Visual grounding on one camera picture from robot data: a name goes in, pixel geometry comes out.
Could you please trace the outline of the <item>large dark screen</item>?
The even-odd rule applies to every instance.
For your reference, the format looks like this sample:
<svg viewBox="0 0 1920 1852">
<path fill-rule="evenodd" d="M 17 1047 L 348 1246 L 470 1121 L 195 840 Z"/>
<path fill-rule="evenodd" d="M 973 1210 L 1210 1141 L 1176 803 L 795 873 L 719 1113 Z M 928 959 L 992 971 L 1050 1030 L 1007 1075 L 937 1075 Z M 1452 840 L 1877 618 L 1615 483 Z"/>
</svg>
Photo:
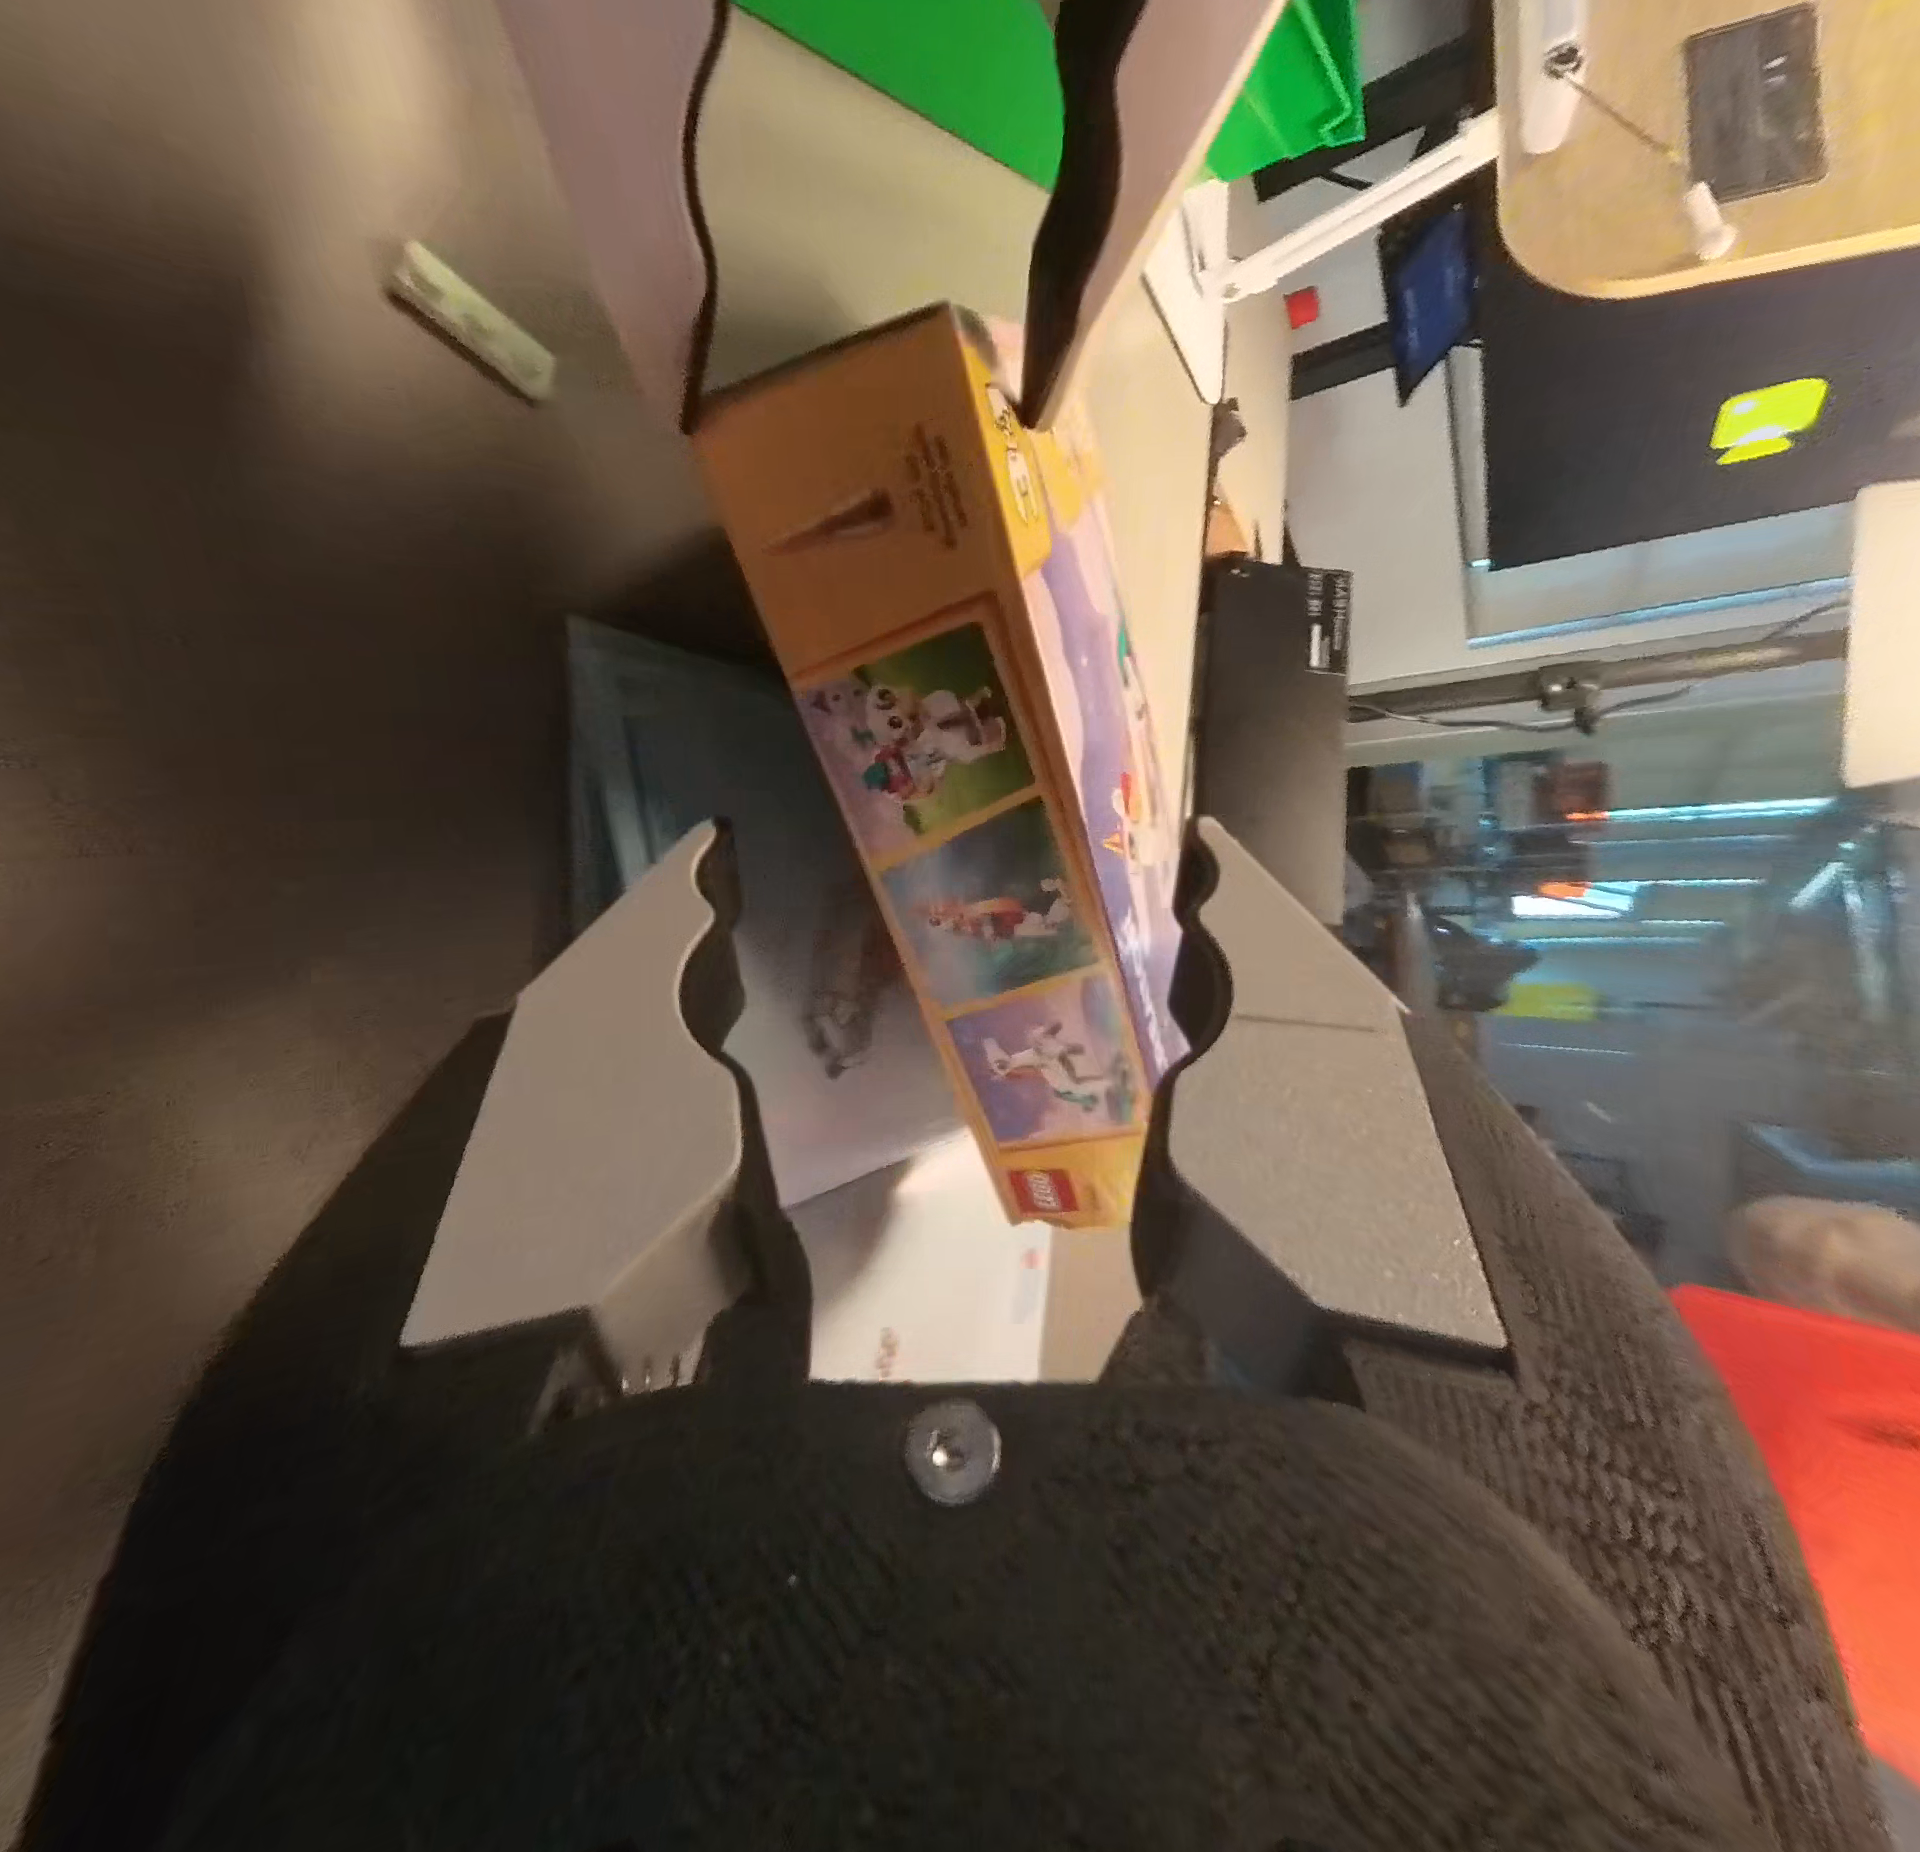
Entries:
<svg viewBox="0 0 1920 1852">
<path fill-rule="evenodd" d="M 1483 255 L 1488 564 L 1837 509 L 1920 466 L 1920 255 L 1588 304 Z"/>
</svg>

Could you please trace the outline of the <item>yellow lego box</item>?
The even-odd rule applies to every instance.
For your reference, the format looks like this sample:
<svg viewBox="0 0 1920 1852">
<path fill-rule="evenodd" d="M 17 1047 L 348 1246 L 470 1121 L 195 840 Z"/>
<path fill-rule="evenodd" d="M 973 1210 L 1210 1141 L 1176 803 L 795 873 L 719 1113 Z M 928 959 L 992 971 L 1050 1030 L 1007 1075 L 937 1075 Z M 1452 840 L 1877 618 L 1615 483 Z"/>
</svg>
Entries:
<svg viewBox="0 0 1920 1852">
<path fill-rule="evenodd" d="M 928 304 L 696 413 L 696 466 L 1013 1223 L 1115 1234 L 1176 1025 L 1183 795 L 1093 421 Z"/>
</svg>

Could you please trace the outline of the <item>blue screen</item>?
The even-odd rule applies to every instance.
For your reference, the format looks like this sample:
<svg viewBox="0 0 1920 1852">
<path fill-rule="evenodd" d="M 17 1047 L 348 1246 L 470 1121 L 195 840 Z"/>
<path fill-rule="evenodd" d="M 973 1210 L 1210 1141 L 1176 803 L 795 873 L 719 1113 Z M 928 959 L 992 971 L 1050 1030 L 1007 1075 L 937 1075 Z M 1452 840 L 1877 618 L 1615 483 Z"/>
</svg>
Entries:
<svg viewBox="0 0 1920 1852">
<path fill-rule="evenodd" d="M 1413 209 L 1384 221 L 1384 321 L 1388 321 L 1388 375 L 1396 409 L 1478 341 L 1478 209 Z"/>
</svg>

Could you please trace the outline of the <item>open light blue instruction booklet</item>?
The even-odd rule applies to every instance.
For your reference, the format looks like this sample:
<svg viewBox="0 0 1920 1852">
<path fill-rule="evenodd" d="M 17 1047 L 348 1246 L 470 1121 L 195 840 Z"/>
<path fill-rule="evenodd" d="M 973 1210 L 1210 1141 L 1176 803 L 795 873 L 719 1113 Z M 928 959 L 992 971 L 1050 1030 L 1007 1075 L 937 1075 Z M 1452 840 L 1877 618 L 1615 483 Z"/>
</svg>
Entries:
<svg viewBox="0 0 1920 1852">
<path fill-rule="evenodd" d="M 798 706 L 764 671 L 604 618 L 561 631 L 561 671 L 570 929 L 696 823 L 731 823 L 742 990 L 731 1060 L 808 1246 L 808 1377 L 1034 1387 L 1050 1234 L 992 1201 Z"/>
</svg>

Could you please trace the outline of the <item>light wooden panel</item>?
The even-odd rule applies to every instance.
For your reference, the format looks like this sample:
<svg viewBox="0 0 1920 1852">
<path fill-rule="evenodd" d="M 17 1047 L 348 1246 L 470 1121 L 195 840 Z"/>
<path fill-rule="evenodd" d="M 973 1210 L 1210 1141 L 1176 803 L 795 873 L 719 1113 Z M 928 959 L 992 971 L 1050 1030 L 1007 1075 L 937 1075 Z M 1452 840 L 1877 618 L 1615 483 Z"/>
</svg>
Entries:
<svg viewBox="0 0 1920 1852">
<path fill-rule="evenodd" d="M 1920 0 L 1488 0 L 1501 242 L 1645 304 L 1920 250 Z"/>
</svg>

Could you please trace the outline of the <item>white metal frame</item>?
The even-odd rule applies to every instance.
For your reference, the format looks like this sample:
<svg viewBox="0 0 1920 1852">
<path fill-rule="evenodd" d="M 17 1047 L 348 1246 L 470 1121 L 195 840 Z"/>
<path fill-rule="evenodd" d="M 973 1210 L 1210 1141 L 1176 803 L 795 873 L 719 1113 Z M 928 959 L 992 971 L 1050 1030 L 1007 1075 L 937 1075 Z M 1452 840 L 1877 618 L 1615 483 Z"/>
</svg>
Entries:
<svg viewBox="0 0 1920 1852">
<path fill-rule="evenodd" d="M 1437 188 L 1483 173 L 1501 163 L 1501 115 L 1462 119 L 1462 135 L 1441 135 L 1437 152 L 1405 163 L 1388 186 L 1346 188 L 1343 209 L 1312 217 L 1299 234 L 1233 255 L 1233 186 L 1186 186 L 1176 221 L 1161 234 L 1143 289 L 1186 365 L 1186 393 L 1207 409 L 1233 400 L 1223 365 L 1233 365 L 1233 304 L 1251 304 L 1286 282 L 1299 282 L 1312 265 L 1343 255 L 1346 242 L 1429 209 Z"/>
</svg>

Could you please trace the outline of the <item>white light box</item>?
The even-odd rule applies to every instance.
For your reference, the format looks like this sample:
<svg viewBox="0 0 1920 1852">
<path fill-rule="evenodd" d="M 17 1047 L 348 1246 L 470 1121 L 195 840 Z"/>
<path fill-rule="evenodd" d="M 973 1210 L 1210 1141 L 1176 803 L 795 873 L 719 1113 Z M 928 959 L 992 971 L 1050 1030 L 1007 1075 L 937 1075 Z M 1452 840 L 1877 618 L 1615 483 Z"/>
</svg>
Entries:
<svg viewBox="0 0 1920 1852">
<path fill-rule="evenodd" d="M 1856 496 L 1837 780 L 1920 780 L 1920 483 Z"/>
</svg>

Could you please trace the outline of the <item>green plastic bin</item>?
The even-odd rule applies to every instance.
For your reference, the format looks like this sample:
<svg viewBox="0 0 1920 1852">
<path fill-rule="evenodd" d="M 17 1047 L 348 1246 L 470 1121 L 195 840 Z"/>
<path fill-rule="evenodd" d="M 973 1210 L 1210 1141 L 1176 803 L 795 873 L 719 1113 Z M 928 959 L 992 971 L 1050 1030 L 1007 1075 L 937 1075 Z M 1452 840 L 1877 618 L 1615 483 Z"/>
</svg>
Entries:
<svg viewBox="0 0 1920 1852">
<path fill-rule="evenodd" d="M 1058 188 L 1065 79 L 1037 0 L 735 0 L 769 30 Z M 1286 0 L 1251 79 L 1241 91 L 1207 173 L 1241 186 L 1278 163 L 1364 142 L 1356 0 Z"/>
</svg>

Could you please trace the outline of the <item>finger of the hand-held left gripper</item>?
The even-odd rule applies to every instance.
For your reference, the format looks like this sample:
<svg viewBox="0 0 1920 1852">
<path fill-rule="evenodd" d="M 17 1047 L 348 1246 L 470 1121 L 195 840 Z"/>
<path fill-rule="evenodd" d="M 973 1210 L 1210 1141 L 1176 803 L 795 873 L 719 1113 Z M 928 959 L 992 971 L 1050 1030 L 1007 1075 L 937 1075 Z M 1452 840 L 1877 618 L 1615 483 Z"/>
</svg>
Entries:
<svg viewBox="0 0 1920 1852">
<path fill-rule="evenodd" d="M 1050 433 L 1207 165 L 1286 0 L 1065 0 L 1065 163 L 1021 271 L 1021 433 Z"/>
<path fill-rule="evenodd" d="M 715 234 L 696 119 L 731 0 L 492 0 L 570 197 L 586 282 L 645 409 L 680 438 L 708 409 Z"/>
</svg>

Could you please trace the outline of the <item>red bin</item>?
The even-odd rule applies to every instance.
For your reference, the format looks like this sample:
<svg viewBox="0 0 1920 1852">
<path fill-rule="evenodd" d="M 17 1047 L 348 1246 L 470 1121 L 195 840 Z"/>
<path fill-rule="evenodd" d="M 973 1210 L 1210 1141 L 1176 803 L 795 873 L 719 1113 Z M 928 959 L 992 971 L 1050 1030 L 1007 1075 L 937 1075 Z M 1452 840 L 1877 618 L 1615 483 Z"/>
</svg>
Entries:
<svg viewBox="0 0 1920 1852">
<path fill-rule="evenodd" d="M 1920 1784 L 1920 1339 L 1675 1288 L 1827 1599 L 1864 1747 Z"/>
</svg>

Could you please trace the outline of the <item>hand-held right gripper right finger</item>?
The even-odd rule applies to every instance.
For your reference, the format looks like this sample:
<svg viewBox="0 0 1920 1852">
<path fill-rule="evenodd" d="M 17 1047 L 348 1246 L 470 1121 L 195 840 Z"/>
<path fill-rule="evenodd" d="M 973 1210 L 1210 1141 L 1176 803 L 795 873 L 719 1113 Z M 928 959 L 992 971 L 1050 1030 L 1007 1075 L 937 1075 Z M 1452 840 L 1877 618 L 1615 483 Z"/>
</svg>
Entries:
<svg viewBox="0 0 1920 1852">
<path fill-rule="evenodd" d="M 1186 1047 L 1143 1129 L 1108 1387 L 1507 1377 L 1405 999 L 1223 823 L 1186 823 L 1176 925 Z"/>
</svg>

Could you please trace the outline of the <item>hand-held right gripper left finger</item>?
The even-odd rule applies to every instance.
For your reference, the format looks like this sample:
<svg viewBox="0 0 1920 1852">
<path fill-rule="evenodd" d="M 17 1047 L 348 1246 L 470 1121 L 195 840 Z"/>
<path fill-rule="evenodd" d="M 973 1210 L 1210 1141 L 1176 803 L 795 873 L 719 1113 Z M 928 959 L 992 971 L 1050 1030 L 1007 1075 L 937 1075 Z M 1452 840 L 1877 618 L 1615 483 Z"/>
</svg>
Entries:
<svg viewBox="0 0 1920 1852">
<path fill-rule="evenodd" d="M 510 1009 L 403 1354 L 586 1326 L 647 1388 L 808 1387 L 808 1255 L 731 1025 L 735 840 L 691 824 Z"/>
</svg>

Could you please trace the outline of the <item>black monitor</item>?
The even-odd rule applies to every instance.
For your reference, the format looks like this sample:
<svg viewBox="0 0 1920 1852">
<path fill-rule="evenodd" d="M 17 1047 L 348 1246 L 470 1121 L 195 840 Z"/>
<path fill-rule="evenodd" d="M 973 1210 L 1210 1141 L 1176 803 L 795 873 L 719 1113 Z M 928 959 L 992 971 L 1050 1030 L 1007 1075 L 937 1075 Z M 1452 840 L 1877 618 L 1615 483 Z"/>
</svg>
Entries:
<svg viewBox="0 0 1920 1852">
<path fill-rule="evenodd" d="M 1346 873 L 1346 572 L 1207 564 L 1186 767 L 1186 803 L 1335 929 Z"/>
</svg>

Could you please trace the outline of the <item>light green lego plate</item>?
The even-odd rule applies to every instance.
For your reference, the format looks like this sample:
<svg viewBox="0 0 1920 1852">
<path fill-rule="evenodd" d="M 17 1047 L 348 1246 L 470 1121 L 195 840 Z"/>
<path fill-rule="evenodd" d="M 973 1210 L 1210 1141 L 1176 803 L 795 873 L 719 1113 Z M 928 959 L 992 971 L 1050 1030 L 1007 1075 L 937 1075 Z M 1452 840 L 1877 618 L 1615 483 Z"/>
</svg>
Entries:
<svg viewBox="0 0 1920 1852">
<path fill-rule="evenodd" d="M 441 255 L 421 242 L 385 265 L 385 304 L 421 321 L 439 341 L 455 341 L 470 365 L 485 365 L 524 409 L 552 400 L 552 353 L 524 334 L 492 292 L 476 292 Z"/>
</svg>

